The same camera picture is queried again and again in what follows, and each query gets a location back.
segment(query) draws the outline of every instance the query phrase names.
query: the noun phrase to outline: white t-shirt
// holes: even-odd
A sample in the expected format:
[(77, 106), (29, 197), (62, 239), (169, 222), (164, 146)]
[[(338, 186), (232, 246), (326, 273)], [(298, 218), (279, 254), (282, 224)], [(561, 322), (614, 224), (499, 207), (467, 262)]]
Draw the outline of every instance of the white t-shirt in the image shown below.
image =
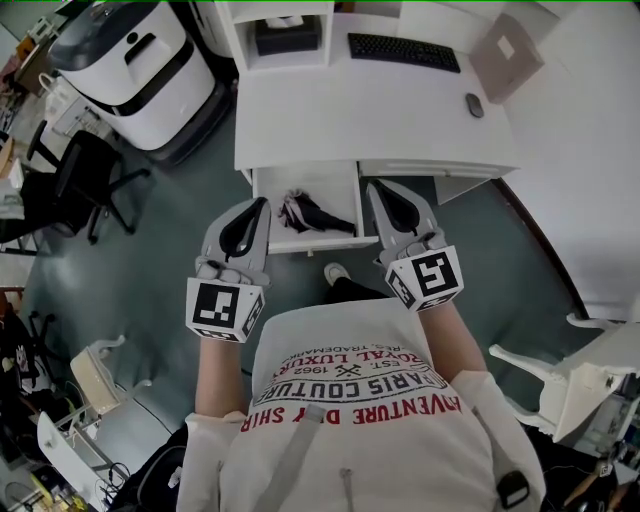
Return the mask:
[[(472, 408), (527, 477), (531, 510), (544, 495), (535, 452), (490, 374), (449, 385), (397, 299), (270, 319), (253, 396), (246, 417), (187, 418), (180, 511), (492, 511), (494, 449)], [(303, 419), (309, 404), (321, 424)]]

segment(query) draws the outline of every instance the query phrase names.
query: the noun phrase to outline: black keyboard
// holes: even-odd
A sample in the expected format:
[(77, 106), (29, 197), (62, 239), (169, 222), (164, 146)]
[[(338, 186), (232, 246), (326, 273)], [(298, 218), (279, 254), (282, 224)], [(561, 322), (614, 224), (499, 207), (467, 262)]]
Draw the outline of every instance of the black keyboard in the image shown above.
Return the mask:
[(400, 37), (349, 33), (352, 59), (384, 60), (460, 73), (451, 48)]

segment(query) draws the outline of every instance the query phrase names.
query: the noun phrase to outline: office chair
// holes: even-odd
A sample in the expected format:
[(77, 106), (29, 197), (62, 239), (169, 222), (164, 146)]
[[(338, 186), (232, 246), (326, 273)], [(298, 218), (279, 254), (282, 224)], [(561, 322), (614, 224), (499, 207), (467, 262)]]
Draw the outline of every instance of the office chair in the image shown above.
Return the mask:
[(151, 174), (149, 170), (140, 169), (111, 182), (111, 171), (116, 164), (122, 165), (122, 155), (100, 137), (82, 130), (76, 132), (62, 158), (58, 160), (40, 140), (46, 125), (47, 121), (42, 121), (38, 126), (27, 150), (27, 159), (30, 160), (37, 152), (56, 168), (53, 200), (62, 209), (60, 213), (63, 217), (73, 217), (67, 217), (66, 221), (62, 222), (75, 234), (86, 224), (85, 220), (84, 224), (78, 227), (88, 211), (90, 220), (87, 238), (93, 245), (98, 241), (94, 233), (98, 217), (106, 210), (115, 217), (125, 233), (132, 235), (135, 229), (124, 221), (113, 203), (112, 195), (134, 179), (140, 176), (148, 177)]

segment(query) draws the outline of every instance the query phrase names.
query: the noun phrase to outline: shoe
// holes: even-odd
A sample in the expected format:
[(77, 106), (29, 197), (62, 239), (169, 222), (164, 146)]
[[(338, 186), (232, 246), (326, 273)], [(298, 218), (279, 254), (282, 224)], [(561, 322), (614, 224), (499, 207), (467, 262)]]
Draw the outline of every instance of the shoe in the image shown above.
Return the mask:
[(333, 286), (335, 282), (341, 277), (351, 279), (351, 276), (349, 275), (349, 272), (347, 272), (347, 269), (340, 265), (340, 263), (329, 263), (326, 267), (324, 267), (324, 277), (330, 286)]

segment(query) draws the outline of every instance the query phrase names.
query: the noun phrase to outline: black lid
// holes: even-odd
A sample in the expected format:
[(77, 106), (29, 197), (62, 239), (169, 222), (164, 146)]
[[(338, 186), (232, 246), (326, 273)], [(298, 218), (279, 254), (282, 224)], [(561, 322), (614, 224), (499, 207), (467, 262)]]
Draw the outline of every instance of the black lid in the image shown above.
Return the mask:
[(156, 2), (93, 4), (64, 29), (51, 45), (49, 62), (62, 71), (80, 71), (105, 55), (146, 18)]

